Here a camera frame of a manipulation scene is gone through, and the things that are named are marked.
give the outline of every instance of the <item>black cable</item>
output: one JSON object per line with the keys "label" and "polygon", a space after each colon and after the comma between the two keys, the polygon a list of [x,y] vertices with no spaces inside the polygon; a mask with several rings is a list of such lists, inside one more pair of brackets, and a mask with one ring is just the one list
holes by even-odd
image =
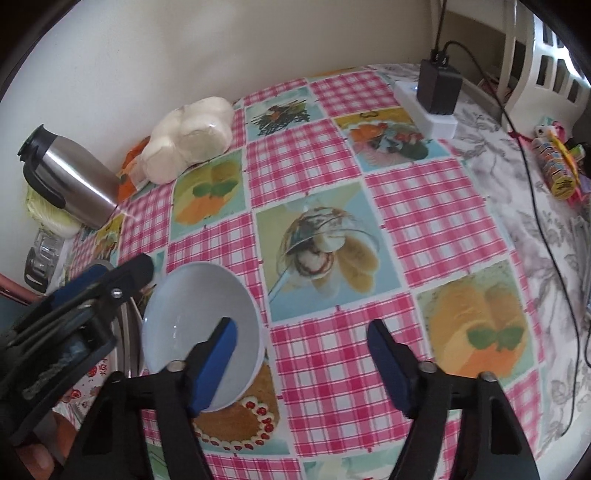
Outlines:
{"label": "black cable", "polygon": [[591,368],[591,363],[589,363],[589,358],[587,357],[587,350],[589,350],[589,337],[591,337],[591,325],[589,325],[589,330],[587,330],[587,341],[585,342],[585,349],[583,350],[583,358],[585,359],[585,363],[589,368]]}
{"label": "black cable", "polygon": [[435,37],[435,52],[439,53],[439,38],[441,38],[441,28],[443,27],[443,18],[447,9],[447,0],[443,0],[441,14],[439,15],[439,26],[437,27],[437,37]]}
{"label": "black cable", "polygon": [[[497,104],[499,105],[499,108],[501,109],[501,112],[503,113],[503,115],[505,115],[505,118],[507,119],[507,123],[509,123],[509,126],[511,127],[511,129],[513,130],[513,132],[516,134],[516,139],[515,140],[517,142],[517,145],[519,145],[519,151],[521,152],[521,157],[523,158],[523,163],[525,165],[525,172],[527,173],[527,180],[528,180],[528,183],[530,185],[531,203],[532,203],[532,206],[534,208],[535,222],[536,222],[536,224],[538,226],[538,230],[540,231],[540,236],[542,237],[542,241],[544,242],[544,246],[546,247],[546,250],[548,251],[548,255],[550,256],[550,259],[552,260],[552,264],[554,265],[554,268],[556,269],[556,273],[558,275],[558,279],[560,280],[560,285],[562,286],[562,289],[564,291],[564,296],[566,297],[566,302],[569,305],[570,315],[571,315],[571,317],[573,319],[574,332],[575,332],[576,338],[577,338],[577,359],[576,359],[576,362],[574,364],[573,407],[572,407],[571,412],[570,412],[570,420],[569,420],[569,423],[566,426],[564,432],[562,432],[560,434],[560,436],[562,437],[566,432],[569,431],[569,428],[572,425],[573,419],[574,419],[574,407],[575,407],[575,393],[576,393],[576,385],[577,385],[577,374],[579,373],[579,361],[580,361],[580,354],[581,354],[581,338],[579,336],[579,329],[577,327],[577,319],[576,319],[576,316],[574,314],[573,304],[570,302],[569,293],[568,293],[568,291],[566,289],[566,284],[564,283],[564,280],[562,278],[562,275],[560,274],[560,270],[558,268],[558,263],[556,263],[556,259],[554,258],[554,255],[552,253],[552,250],[550,249],[550,246],[548,244],[548,240],[546,240],[546,237],[544,235],[544,231],[542,229],[542,224],[541,224],[541,221],[540,221],[540,217],[538,215],[538,206],[537,206],[537,203],[535,201],[534,183],[531,180],[530,167],[529,167],[529,165],[527,163],[527,159],[525,158],[525,151],[523,150],[523,146],[521,145],[521,141],[519,140],[519,134],[517,132],[517,129],[515,128],[515,125],[513,124],[513,121],[511,120],[511,118],[509,117],[508,113],[506,112],[505,107],[503,106],[502,102],[499,100],[499,97],[495,93],[495,89],[491,85],[491,83],[490,83],[487,75],[485,74],[484,70],[482,69],[482,67],[478,63],[478,60],[476,59],[476,57],[468,49],[468,47],[466,47],[464,44],[462,44],[462,43],[460,43],[458,41],[450,40],[450,41],[446,42],[446,44],[443,46],[443,55],[442,56],[444,58],[447,55],[447,48],[449,47],[449,45],[457,45],[458,47],[462,48],[468,54],[468,56],[470,57],[471,61],[474,63],[474,65],[478,69],[478,72],[480,73],[480,75],[482,75],[482,78],[484,78],[484,81],[486,82],[486,85],[487,85],[490,93],[492,94],[492,96],[496,100]],[[589,330],[589,332],[590,333],[587,336],[587,341],[589,341],[589,336],[591,335],[591,329]]]}

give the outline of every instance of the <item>human hand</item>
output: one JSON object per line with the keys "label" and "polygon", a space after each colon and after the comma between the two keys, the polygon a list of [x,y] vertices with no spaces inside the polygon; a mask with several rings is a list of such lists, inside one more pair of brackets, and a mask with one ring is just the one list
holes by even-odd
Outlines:
{"label": "human hand", "polygon": [[[57,447],[66,458],[74,443],[76,429],[59,413],[53,412],[53,416],[57,425]],[[53,458],[45,446],[40,443],[17,448],[17,454],[35,480],[47,480],[53,472]]]}

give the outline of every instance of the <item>gray floral fabric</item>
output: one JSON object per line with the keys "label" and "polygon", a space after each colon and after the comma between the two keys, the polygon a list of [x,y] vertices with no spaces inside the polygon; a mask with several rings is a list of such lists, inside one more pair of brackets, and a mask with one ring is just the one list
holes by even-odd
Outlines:
{"label": "gray floral fabric", "polygon": [[[397,80],[417,81],[418,65],[381,64],[372,66],[391,85]],[[535,222],[530,188],[516,140],[511,138],[479,105],[463,92],[455,117],[458,128],[449,143],[461,155],[476,187],[506,229],[523,263],[542,328],[545,361],[543,381],[543,422],[538,450],[543,452],[560,438],[568,425],[577,354],[576,333],[563,289]],[[556,200],[545,185],[534,154],[525,149],[535,198],[546,240],[552,249],[573,304],[577,328],[584,347],[587,324],[581,293],[579,265],[570,229],[570,217],[577,213]],[[581,353],[575,386],[576,421],[583,405],[591,400],[591,370]]]}

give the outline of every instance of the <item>beige wall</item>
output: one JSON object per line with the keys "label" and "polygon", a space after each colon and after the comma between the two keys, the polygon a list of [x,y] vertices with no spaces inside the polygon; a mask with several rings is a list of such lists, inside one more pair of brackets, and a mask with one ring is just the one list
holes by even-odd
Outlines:
{"label": "beige wall", "polygon": [[[501,68],[503,62],[503,49],[505,47],[505,35],[487,25],[448,12],[441,31],[441,45],[448,40],[457,40],[468,46],[478,59],[482,67],[487,70],[491,65]],[[464,77],[472,83],[478,84],[482,76],[472,63],[466,52],[460,48],[451,46],[448,50],[450,64],[457,68]]]}
{"label": "beige wall", "polygon": [[427,0],[82,0],[0,103],[0,273],[22,282],[37,225],[16,153],[39,124],[116,170],[168,111],[325,70],[419,61]]}

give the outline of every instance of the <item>screw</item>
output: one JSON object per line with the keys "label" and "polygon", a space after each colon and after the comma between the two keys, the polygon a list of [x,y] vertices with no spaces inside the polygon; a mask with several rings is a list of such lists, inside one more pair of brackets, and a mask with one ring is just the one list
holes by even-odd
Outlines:
{"label": "screw", "polygon": [[95,299],[90,299],[90,300],[86,300],[82,303],[80,303],[80,305],[78,305],[78,310],[84,310],[87,309],[88,307],[92,307],[94,302],[96,302]]}
{"label": "screw", "polygon": [[426,374],[433,374],[437,371],[437,365],[427,360],[419,363],[418,369]]}
{"label": "screw", "polygon": [[166,366],[166,370],[169,372],[180,372],[184,368],[184,361],[182,360],[173,360]]}
{"label": "screw", "polygon": [[485,382],[496,382],[496,375],[493,372],[482,372],[480,378]]}

